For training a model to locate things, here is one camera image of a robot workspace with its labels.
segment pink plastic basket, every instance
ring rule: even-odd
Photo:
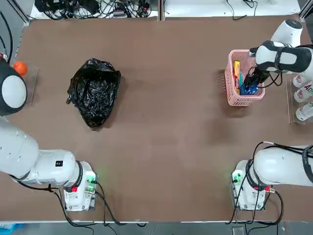
[[[243,79],[246,77],[249,69],[255,66],[253,57],[248,57],[249,50],[232,50],[228,56],[228,64],[225,69],[225,81],[227,90],[227,100],[230,106],[249,106],[255,100],[260,100],[265,94],[265,89],[259,89],[255,95],[239,95],[235,90],[235,81],[233,75],[234,61],[240,61],[240,71]]]

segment brown table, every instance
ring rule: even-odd
[[[118,220],[229,220],[230,174],[258,142],[312,143],[311,126],[289,124],[285,83],[248,108],[230,107],[224,91],[229,52],[258,46],[290,17],[297,18],[33,21],[18,58],[40,69],[38,83],[33,103],[10,121],[40,148],[88,161]],[[310,43],[305,26],[302,43]],[[66,105],[70,79],[91,57],[109,60],[123,76],[110,121],[98,132]],[[64,220],[54,195],[5,174],[0,186],[0,221]],[[313,220],[312,188],[275,188],[284,220]],[[278,205],[273,200],[256,219],[275,220]],[[100,221],[102,214],[99,202],[96,212],[70,216]]]

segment floor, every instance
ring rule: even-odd
[[[257,223],[249,225],[248,229],[258,227]],[[241,225],[224,223],[149,223],[144,228],[136,224],[125,226],[112,225],[118,235],[231,235],[233,227]],[[106,234],[115,235],[114,231],[102,224],[94,225],[94,235]],[[313,230],[313,223],[307,222],[281,222],[279,225],[279,235],[306,235]],[[67,223],[37,223],[26,224],[23,228],[16,229],[12,235],[61,235],[63,233],[75,235],[92,235],[92,231],[86,228],[75,228]],[[244,235],[244,227],[241,233],[234,235]],[[271,226],[265,229],[251,231],[252,235],[275,235],[276,227]]]

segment robotic arm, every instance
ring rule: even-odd
[[[269,77],[269,72],[312,77],[313,45],[300,46],[301,32],[301,23],[286,20],[277,28],[270,41],[251,48],[249,56],[255,57],[256,68],[246,76],[245,85],[263,83]],[[261,210],[267,186],[270,185],[313,187],[310,147],[296,146],[293,148],[297,150],[290,151],[281,148],[281,145],[267,143],[273,146],[258,151],[254,160],[240,161],[231,175],[233,201],[237,200],[240,210]]]
[[[24,184],[54,184],[65,194],[67,211],[94,209],[96,174],[65,150],[40,150],[28,134],[4,117],[26,103],[23,78],[0,58],[0,171]]]
[[[270,41],[251,48],[249,56],[255,57],[256,68],[245,78],[245,86],[261,84],[269,72],[297,73],[304,77],[313,76],[313,46],[300,46],[301,23],[285,20],[275,31]]]

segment white bottle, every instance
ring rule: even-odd
[[[310,102],[303,106],[302,108],[298,108],[295,112],[296,117],[301,120],[305,121],[306,119],[313,116],[313,102]]]
[[[311,82],[312,80],[313,79],[311,79],[311,78],[297,75],[296,77],[293,78],[292,83],[295,87],[300,88],[300,87],[303,87],[308,82]]]
[[[301,103],[308,99],[309,97],[311,97],[312,95],[313,95],[313,82],[311,81],[302,88],[300,88],[299,90],[297,90],[294,93],[293,97],[297,102]]]

